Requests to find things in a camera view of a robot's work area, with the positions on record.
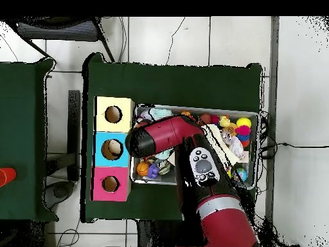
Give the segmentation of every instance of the red cup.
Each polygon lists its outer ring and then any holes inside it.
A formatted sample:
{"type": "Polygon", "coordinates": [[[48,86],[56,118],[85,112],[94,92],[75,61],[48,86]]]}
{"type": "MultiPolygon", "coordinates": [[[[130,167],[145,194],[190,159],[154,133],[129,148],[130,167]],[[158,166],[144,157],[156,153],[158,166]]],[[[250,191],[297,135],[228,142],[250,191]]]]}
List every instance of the red cup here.
{"type": "Polygon", "coordinates": [[[13,181],[16,178],[16,171],[13,168],[0,169],[0,187],[13,181]]]}

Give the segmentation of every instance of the green table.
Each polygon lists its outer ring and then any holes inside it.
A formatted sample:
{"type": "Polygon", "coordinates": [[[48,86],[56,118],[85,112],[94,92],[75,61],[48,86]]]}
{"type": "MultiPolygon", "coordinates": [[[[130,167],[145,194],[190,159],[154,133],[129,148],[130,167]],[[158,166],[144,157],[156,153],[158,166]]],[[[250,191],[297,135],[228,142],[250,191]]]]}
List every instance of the green table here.
{"type": "Polygon", "coordinates": [[[45,76],[53,60],[0,63],[0,167],[16,180],[0,188],[0,219],[56,221],[42,202],[46,179],[45,76]]]}
{"type": "Polygon", "coordinates": [[[259,64],[247,68],[108,64],[100,53],[91,54],[83,67],[82,219],[181,219],[175,186],[136,183],[126,202],[90,200],[95,96],[259,113],[261,72],[259,64]]]}

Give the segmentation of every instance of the yellow box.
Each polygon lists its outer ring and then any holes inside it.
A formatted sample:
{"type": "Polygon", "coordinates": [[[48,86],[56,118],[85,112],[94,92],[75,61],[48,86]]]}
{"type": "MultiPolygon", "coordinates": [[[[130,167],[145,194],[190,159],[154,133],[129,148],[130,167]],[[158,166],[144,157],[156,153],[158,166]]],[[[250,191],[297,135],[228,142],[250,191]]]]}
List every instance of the yellow box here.
{"type": "Polygon", "coordinates": [[[96,97],[96,130],[127,133],[132,126],[134,102],[130,98],[96,97]]]}

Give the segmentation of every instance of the blue box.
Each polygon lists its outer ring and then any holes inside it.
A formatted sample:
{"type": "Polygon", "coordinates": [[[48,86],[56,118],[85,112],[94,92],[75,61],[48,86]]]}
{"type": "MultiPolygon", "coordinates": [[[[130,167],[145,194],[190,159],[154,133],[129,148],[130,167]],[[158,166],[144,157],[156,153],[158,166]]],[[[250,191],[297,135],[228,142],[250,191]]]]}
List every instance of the blue box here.
{"type": "Polygon", "coordinates": [[[96,132],[96,153],[95,153],[95,167],[128,167],[129,153],[125,146],[125,133],[105,133],[96,132]],[[123,153],[116,160],[108,160],[102,154],[102,145],[106,140],[118,140],[122,143],[123,153]]]}

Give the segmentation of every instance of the pink box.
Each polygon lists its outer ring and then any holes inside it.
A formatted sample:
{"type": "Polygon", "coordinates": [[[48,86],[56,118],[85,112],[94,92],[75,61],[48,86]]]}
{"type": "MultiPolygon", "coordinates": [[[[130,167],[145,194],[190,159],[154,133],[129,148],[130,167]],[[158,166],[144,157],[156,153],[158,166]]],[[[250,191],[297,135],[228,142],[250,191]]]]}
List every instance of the pink box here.
{"type": "Polygon", "coordinates": [[[129,168],[127,167],[95,167],[94,170],[93,201],[119,201],[127,200],[131,189],[129,168]],[[102,182],[108,176],[114,176],[119,181],[115,192],[108,192],[103,188],[102,182]]]}

